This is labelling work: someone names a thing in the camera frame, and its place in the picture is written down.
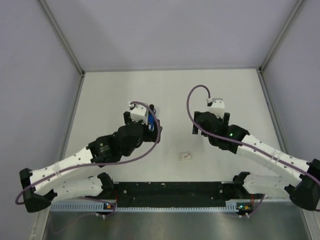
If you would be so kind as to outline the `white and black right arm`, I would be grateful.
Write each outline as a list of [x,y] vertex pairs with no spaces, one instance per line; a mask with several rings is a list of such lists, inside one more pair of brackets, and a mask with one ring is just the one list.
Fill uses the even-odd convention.
[[229,124],[230,114],[223,117],[206,111],[196,111],[189,116],[193,123],[193,134],[201,131],[209,143],[221,150],[253,160],[278,178],[246,174],[243,180],[233,185],[233,192],[239,198],[249,194],[281,196],[298,207],[308,211],[319,211],[320,161],[307,161],[277,150],[238,125]]

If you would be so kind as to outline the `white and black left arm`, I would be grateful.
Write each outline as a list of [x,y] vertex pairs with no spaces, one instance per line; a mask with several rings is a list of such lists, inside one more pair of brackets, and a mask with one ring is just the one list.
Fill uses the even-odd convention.
[[116,132],[98,137],[70,157],[41,169],[22,169],[19,172],[22,191],[15,203],[35,213],[59,201],[109,198],[114,184],[105,168],[146,157],[150,150],[133,159],[121,160],[142,143],[156,145],[161,138],[162,127],[154,110],[132,109],[123,116],[125,124]]

